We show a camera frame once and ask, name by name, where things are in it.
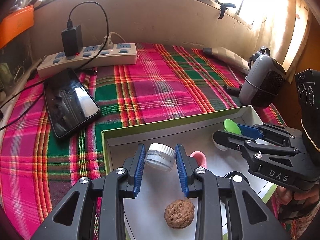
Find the green round cap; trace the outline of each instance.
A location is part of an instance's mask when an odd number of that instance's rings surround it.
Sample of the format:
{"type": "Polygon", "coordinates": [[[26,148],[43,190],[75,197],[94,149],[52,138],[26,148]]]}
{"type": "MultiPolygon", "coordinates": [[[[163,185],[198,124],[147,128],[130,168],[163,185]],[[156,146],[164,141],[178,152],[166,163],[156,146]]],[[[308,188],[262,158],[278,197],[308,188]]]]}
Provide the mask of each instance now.
{"type": "Polygon", "coordinates": [[[242,135],[239,126],[234,121],[232,121],[230,119],[224,120],[223,126],[227,132],[242,135]]]}

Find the white plug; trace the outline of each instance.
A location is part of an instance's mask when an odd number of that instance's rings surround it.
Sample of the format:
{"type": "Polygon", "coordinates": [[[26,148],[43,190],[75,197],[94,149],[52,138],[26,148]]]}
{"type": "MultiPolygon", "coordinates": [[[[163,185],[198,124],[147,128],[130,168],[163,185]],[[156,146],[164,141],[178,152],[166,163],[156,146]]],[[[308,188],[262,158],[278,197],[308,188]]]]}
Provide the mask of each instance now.
{"type": "Polygon", "coordinates": [[[100,49],[112,49],[113,48],[113,43],[112,43],[112,40],[111,40],[111,36],[112,36],[112,33],[109,33],[109,37],[108,37],[108,42],[107,44],[105,45],[105,47],[103,47],[104,43],[106,42],[106,39],[107,39],[107,36],[104,37],[103,39],[103,43],[101,44],[101,47],[100,49]]]}

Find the wall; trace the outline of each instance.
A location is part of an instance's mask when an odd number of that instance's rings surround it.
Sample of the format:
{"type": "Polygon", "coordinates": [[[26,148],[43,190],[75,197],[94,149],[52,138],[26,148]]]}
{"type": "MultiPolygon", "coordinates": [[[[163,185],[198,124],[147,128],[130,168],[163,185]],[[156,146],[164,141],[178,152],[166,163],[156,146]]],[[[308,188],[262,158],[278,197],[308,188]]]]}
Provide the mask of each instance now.
{"type": "MultiPolygon", "coordinates": [[[[76,4],[91,0],[55,0],[35,11],[31,44],[35,58],[63,51],[61,31],[76,4]]],[[[254,52],[253,31],[229,15],[196,0],[93,0],[108,15],[110,30],[127,42],[162,43],[203,48],[223,46],[249,59],[254,52]]],[[[74,25],[81,24],[84,46],[102,43],[106,22],[101,9],[92,4],[77,8],[74,25]]]]}
{"type": "MultiPolygon", "coordinates": [[[[320,25],[316,18],[312,17],[310,33],[307,40],[307,44],[300,57],[297,65],[296,73],[312,68],[320,71],[319,57],[320,54],[320,25]]],[[[291,84],[285,83],[284,87],[276,97],[274,104],[284,121],[289,127],[296,129],[302,129],[301,108],[298,103],[298,95],[296,89],[296,83],[293,80],[291,84]]]]}

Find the table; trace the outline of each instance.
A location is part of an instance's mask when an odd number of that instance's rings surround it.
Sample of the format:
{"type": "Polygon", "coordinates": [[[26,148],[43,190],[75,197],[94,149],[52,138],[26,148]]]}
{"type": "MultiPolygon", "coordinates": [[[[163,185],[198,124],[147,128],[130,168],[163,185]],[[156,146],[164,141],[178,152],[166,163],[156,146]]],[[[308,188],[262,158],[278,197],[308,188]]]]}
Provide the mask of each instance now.
{"type": "MultiPolygon", "coordinates": [[[[101,67],[80,80],[101,106],[102,117],[70,140],[58,143],[51,132],[44,98],[4,133],[0,155],[0,199],[17,231],[30,239],[66,192],[83,176],[105,176],[101,131],[241,106],[222,86],[238,87],[225,63],[201,50],[136,44],[136,65],[101,67]]],[[[234,70],[244,82],[241,73],[234,70]]],[[[40,79],[29,81],[26,86],[40,79]]],[[[42,93],[25,91],[12,121],[42,93]]],[[[256,109],[263,122],[283,125],[271,104],[256,109]]]]}

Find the blue gripper pad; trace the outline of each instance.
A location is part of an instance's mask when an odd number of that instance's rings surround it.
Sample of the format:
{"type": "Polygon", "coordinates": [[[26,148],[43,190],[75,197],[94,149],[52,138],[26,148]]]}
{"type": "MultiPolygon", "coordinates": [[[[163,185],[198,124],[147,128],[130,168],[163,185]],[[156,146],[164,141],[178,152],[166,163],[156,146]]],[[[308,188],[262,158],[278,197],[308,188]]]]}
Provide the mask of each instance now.
{"type": "Polygon", "coordinates": [[[143,145],[140,152],[140,157],[138,160],[137,169],[134,173],[134,188],[133,188],[133,194],[135,197],[138,196],[138,193],[140,192],[141,187],[141,181],[142,181],[142,175],[143,175],[143,169],[144,169],[144,159],[146,157],[146,148],[143,145]]]}
{"type": "Polygon", "coordinates": [[[257,127],[244,125],[244,124],[237,124],[237,125],[240,128],[241,134],[243,136],[250,137],[254,140],[263,139],[263,133],[261,133],[257,127]]]}
{"type": "Polygon", "coordinates": [[[188,195],[189,195],[188,176],[187,176],[186,168],[183,164],[180,148],[178,147],[178,145],[176,146],[175,150],[177,153],[176,163],[177,163],[177,169],[178,169],[181,189],[182,189],[182,192],[184,193],[184,196],[188,197],[188,195]]]}

